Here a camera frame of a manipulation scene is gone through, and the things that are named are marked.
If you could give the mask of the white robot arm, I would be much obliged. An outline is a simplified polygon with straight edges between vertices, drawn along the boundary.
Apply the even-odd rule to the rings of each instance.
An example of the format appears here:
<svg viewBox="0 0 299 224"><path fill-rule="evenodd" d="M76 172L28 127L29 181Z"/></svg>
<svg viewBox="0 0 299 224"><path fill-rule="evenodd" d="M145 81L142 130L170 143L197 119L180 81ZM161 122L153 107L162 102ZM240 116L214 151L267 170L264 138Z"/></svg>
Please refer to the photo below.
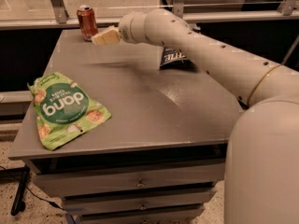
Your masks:
<svg viewBox="0 0 299 224"><path fill-rule="evenodd" d="M227 147L224 224L299 224L298 72L198 34L165 9L132 12L92 41L177 49L247 105Z"/></svg>

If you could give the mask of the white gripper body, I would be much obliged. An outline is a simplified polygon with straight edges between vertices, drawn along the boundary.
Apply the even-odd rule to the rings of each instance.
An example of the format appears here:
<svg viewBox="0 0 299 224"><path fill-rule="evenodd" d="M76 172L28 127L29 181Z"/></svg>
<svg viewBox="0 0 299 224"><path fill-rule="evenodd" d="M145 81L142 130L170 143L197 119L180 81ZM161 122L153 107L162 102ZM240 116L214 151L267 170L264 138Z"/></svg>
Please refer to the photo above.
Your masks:
<svg viewBox="0 0 299 224"><path fill-rule="evenodd" d="M146 17L147 14L143 12L132 12L123 16L118 26L121 38L127 43L145 43L144 23Z"/></svg>

